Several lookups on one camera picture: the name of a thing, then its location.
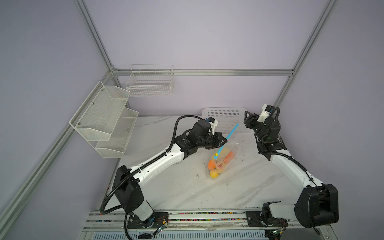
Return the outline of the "clear zip top bag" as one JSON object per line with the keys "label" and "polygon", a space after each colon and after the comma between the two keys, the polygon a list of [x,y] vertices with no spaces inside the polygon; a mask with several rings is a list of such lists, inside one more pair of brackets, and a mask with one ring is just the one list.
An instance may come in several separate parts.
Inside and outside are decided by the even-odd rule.
{"label": "clear zip top bag", "polygon": [[239,124],[236,124],[228,134],[228,142],[214,152],[211,159],[208,161],[207,169],[209,170],[209,176],[212,179],[216,179],[222,174],[237,157],[241,148],[238,143],[238,128]]}

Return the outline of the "yellow pear-shaped lemon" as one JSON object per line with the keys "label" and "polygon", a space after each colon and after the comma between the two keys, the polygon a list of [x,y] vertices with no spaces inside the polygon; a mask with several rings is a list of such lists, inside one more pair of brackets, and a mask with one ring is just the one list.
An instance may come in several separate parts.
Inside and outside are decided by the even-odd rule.
{"label": "yellow pear-shaped lemon", "polygon": [[216,179],[219,176],[219,172],[217,170],[210,170],[210,177],[212,179]]}

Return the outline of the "yellow banana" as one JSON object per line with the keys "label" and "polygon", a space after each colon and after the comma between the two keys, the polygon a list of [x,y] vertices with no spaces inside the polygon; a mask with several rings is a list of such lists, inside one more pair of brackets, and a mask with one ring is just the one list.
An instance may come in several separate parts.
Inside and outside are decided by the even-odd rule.
{"label": "yellow banana", "polygon": [[221,151],[217,151],[212,158],[217,161],[222,161],[230,152],[231,150],[229,148],[223,147]]}

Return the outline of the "large orange fruit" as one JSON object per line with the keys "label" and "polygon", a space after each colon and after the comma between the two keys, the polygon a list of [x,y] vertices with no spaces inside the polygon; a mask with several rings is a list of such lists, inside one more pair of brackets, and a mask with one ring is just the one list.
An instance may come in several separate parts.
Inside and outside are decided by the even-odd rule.
{"label": "large orange fruit", "polygon": [[216,161],[215,161],[215,160],[210,160],[210,161],[208,162],[207,168],[208,168],[209,170],[214,170],[214,169],[216,168]]}

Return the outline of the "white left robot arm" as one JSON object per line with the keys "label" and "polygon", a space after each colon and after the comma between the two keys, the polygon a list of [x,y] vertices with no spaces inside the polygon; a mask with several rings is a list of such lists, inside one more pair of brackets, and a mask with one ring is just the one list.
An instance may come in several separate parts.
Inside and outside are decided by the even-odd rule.
{"label": "white left robot arm", "polygon": [[172,137],[169,147],[147,161],[127,168],[118,168],[110,193],[104,198],[100,213],[105,215],[116,210],[124,210],[128,215],[136,215],[142,222],[152,220],[154,209],[145,200],[142,188],[161,172],[180,163],[199,148],[219,149],[228,142],[221,132],[189,129],[179,136]]}

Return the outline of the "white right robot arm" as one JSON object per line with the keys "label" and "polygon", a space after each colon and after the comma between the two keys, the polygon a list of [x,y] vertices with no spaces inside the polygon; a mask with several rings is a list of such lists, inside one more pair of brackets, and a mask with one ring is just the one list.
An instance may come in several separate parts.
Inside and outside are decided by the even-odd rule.
{"label": "white right robot arm", "polygon": [[294,203],[282,200],[265,203],[261,218],[268,226],[273,221],[297,221],[305,228],[334,224],[339,221],[339,192],[332,184],[325,184],[299,163],[288,151],[280,136],[280,109],[267,106],[260,115],[248,111],[244,125],[254,131],[259,154],[277,166],[295,186]]}

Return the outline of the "white perforated plastic basket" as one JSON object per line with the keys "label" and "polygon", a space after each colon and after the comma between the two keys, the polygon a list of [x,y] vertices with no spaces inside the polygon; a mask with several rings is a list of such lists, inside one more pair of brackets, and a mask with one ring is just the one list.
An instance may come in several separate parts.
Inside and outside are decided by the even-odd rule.
{"label": "white perforated plastic basket", "polygon": [[244,125],[244,114],[246,109],[243,107],[226,107],[226,108],[205,108],[202,111],[202,118],[214,118],[218,121],[215,132],[222,132],[227,136],[233,128],[238,124],[235,134],[249,133],[250,130]]}

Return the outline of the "white mesh two-tier shelf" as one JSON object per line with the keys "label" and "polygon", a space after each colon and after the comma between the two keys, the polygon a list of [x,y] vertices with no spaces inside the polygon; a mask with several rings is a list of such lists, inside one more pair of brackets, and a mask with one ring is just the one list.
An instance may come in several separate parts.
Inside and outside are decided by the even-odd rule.
{"label": "white mesh two-tier shelf", "polygon": [[104,159],[126,152],[139,112],[128,108],[130,92],[98,82],[70,119],[70,126]]}

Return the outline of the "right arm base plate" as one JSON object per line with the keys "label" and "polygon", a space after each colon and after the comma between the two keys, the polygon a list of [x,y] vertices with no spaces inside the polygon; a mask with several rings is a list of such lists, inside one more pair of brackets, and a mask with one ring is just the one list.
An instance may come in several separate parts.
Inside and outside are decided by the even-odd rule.
{"label": "right arm base plate", "polygon": [[276,219],[262,211],[247,211],[246,220],[249,227],[286,227],[288,225],[285,219]]}

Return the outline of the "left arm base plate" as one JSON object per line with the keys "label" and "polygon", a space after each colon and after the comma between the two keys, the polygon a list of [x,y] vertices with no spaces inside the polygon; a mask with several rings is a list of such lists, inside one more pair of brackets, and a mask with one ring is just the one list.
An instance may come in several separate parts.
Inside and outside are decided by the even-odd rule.
{"label": "left arm base plate", "polygon": [[147,220],[142,221],[137,215],[130,215],[127,220],[127,228],[130,229],[158,229],[168,222],[169,213],[155,212]]}

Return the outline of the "aluminium frame post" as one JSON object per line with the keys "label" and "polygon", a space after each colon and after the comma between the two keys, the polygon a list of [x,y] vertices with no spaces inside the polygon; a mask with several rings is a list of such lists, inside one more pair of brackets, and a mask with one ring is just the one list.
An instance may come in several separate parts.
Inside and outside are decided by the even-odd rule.
{"label": "aluminium frame post", "polygon": [[274,106],[280,107],[282,102],[284,101],[285,97],[287,96],[290,88],[292,87],[294,81],[296,80],[301,68],[303,67],[306,59],[308,58],[310,52],[312,51],[313,47],[315,46],[320,34],[322,33],[323,29],[325,28],[328,20],[331,18],[331,15],[335,8],[337,7],[339,1],[338,0],[329,0],[325,4],[324,9],[322,10],[313,30],[311,31],[311,34],[309,35],[295,65],[293,68],[293,73],[290,74],[287,78],[287,81],[285,82],[281,92],[279,93]]}

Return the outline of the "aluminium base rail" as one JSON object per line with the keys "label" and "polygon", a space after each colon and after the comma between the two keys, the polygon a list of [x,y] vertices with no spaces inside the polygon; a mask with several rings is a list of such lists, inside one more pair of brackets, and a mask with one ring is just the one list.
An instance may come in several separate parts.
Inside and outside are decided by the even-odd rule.
{"label": "aluminium base rail", "polygon": [[[262,221],[261,208],[219,209],[219,210],[157,210],[154,223],[149,230],[154,230],[162,222],[168,223],[168,230],[308,230],[294,220],[271,220],[266,224]],[[117,210],[111,214],[102,215],[91,212],[81,227],[82,231],[119,231],[127,226],[128,230],[145,230],[139,217]]]}

